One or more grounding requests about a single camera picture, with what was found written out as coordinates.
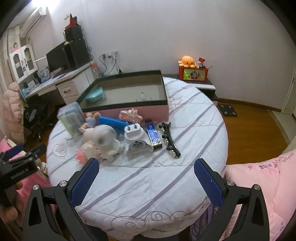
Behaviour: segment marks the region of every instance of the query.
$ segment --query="black hair clip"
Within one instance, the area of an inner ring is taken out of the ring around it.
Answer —
[[[170,134],[170,123],[169,124],[165,124],[164,122],[162,122],[161,125],[159,125],[160,131],[162,133],[162,138],[164,140],[165,145],[167,146],[167,150],[169,151],[168,153],[173,157],[173,158],[177,158],[181,156],[180,151],[178,150],[178,148],[176,147],[172,136]]]

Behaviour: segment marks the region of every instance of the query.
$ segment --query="pink cloth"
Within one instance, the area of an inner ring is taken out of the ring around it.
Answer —
[[[0,152],[4,152],[11,149],[10,145],[7,143],[7,140],[4,138],[0,142]],[[22,157],[23,155],[17,154],[11,160]],[[35,172],[31,174],[30,176],[24,178],[21,180],[21,183],[23,184],[23,187],[17,192],[20,194],[20,196],[23,198],[24,206],[27,206],[27,202],[29,199],[30,192],[32,190],[32,187],[35,184],[39,184],[41,187],[50,187],[49,180],[46,178],[46,176],[39,170],[38,172]]]
[[[269,218],[270,241],[278,238],[296,209],[296,150],[261,163],[227,165],[225,180],[237,186],[262,188]],[[225,230],[232,231],[241,205],[238,205]]]
[[[20,101],[20,87],[11,83],[3,95],[3,116],[12,138],[24,142],[24,108]]]

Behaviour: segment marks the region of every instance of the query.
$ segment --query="wooden floor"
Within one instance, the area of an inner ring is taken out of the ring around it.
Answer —
[[[227,164],[261,162],[277,157],[283,152],[287,144],[267,110],[236,104],[232,106],[238,116],[223,116],[229,140]],[[43,143],[47,144],[51,130],[52,127],[45,129],[42,134]],[[38,140],[29,137],[24,145],[25,151],[37,144]],[[179,234],[180,241],[189,241],[189,230],[188,227]]]

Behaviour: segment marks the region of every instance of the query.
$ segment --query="air conditioner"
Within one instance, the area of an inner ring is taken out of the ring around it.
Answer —
[[[42,18],[46,16],[46,7],[38,7],[31,14],[28,20],[24,23],[22,28],[20,29],[20,36],[24,38],[27,36],[28,32],[33,28],[33,26]]]

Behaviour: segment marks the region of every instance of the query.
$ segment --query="round table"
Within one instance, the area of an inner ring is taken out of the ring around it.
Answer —
[[[161,150],[133,159],[121,154],[112,163],[104,161],[76,207],[86,224],[118,240],[131,240],[139,233],[169,237],[190,226],[210,203],[194,174],[194,161],[203,158],[220,174],[225,169],[228,137],[216,106],[191,84],[165,77],[164,83],[171,135],[181,158],[172,158],[163,144]],[[122,135],[118,139],[124,143]],[[46,154],[52,186],[82,168],[75,159],[75,150],[82,144],[82,138],[71,138],[60,122],[56,124]]]

